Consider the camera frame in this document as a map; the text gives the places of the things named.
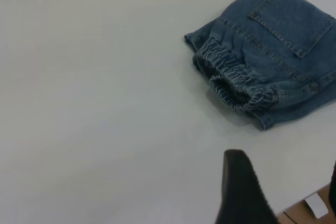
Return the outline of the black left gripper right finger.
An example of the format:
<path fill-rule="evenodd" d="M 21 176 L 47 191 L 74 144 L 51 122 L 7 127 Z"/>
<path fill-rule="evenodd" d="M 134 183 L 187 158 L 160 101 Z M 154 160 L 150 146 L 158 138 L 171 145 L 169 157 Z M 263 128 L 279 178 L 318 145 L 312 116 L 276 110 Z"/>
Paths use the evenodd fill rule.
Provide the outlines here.
<path fill-rule="evenodd" d="M 328 200 L 331 208 L 336 208 L 336 164 L 334 165 L 333 174 L 329 187 Z"/>

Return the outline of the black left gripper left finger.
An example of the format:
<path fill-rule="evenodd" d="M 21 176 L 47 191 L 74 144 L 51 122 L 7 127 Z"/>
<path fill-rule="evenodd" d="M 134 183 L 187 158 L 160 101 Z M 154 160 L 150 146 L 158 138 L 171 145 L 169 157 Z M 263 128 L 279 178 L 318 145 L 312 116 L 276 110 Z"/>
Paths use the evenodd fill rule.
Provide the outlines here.
<path fill-rule="evenodd" d="M 248 156 L 226 150 L 223 159 L 222 202 L 216 223 L 278 223 Z"/>

